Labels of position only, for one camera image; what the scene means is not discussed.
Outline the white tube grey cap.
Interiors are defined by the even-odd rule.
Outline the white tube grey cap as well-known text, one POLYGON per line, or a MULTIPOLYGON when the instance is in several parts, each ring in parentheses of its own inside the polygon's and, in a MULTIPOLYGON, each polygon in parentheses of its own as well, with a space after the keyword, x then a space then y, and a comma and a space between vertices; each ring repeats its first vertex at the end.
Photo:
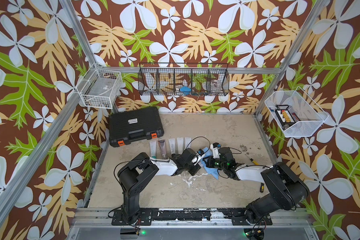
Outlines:
POLYGON ((191 137, 185 137, 185 149, 191 147, 191 141, 192 141, 191 137))

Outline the silver purple toothpaste tube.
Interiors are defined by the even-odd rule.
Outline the silver purple toothpaste tube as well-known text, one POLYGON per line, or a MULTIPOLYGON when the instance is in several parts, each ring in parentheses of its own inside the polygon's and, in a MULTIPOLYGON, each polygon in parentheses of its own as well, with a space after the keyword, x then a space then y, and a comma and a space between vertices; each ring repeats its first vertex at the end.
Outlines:
POLYGON ((162 159, 167 159, 167 148, 166 148, 166 141, 165 140, 159 140, 159 148, 161 151, 162 159))

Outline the white tube black cap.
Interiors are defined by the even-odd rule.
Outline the white tube black cap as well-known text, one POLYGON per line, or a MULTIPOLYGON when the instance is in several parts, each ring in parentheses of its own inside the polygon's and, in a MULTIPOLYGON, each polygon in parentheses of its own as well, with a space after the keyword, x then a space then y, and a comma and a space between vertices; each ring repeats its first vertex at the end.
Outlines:
POLYGON ((171 155, 176 154, 176 140, 175 139, 168 139, 171 155))

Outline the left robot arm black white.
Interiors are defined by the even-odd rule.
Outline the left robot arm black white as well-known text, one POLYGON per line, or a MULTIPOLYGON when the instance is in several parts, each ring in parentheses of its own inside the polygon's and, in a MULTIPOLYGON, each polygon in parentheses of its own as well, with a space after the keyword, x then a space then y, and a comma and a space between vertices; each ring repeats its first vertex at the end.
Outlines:
POLYGON ((140 193, 155 176, 177 176, 189 172, 192 176, 201 168, 199 164, 205 151, 187 148, 182 154, 173 154, 167 159, 155 159, 140 153, 114 174, 123 191, 123 204, 113 210, 113 225, 136 225, 145 215, 140 208, 140 193))

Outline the blue microfiber cloth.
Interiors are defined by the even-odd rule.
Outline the blue microfiber cloth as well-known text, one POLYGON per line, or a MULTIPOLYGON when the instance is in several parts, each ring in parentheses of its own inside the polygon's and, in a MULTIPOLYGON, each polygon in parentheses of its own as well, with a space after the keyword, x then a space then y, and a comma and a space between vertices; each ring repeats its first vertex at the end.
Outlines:
POLYGON ((218 169, 211 167, 208 165, 208 159, 209 157, 213 157, 213 152, 212 150, 208 150, 208 147, 205 147, 203 149, 203 151, 205 152, 205 156, 203 157, 203 159, 201 160, 201 164, 204 167, 204 169, 206 170, 207 174, 212 175, 216 180, 219 179, 219 174, 218 174, 218 169))

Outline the white tube teal cap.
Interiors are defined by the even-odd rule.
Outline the white tube teal cap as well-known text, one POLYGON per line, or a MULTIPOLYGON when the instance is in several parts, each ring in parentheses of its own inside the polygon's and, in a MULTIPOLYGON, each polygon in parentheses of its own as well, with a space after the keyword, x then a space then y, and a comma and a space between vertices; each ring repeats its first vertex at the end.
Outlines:
POLYGON ((157 158, 157 142, 156 141, 150 141, 150 154, 151 157, 156 159, 157 158))

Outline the white tube orange cap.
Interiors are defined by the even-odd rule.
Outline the white tube orange cap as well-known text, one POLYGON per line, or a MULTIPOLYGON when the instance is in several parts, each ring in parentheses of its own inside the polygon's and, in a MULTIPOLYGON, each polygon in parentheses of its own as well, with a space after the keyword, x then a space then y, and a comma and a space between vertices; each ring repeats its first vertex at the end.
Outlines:
POLYGON ((179 153, 184 150, 184 138, 182 138, 182 137, 177 138, 177 147, 178 147, 179 153))

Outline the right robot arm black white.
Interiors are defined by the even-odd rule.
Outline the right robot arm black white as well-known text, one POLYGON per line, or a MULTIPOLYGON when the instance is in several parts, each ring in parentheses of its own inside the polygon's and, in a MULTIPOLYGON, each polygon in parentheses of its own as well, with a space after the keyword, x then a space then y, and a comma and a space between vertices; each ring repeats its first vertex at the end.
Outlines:
POLYGON ((235 181, 259 182, 267 187, 269 193, 246 206, 245 220, 254 225, 266 215, 277 210, 292 210, 305 200, 310 191, 306 184, 285 164, 278 162, 272 166, 237 163, 229 147, 215 143, 212 149, 198 151, 201 163, 207 169, 222 171, 235 181))

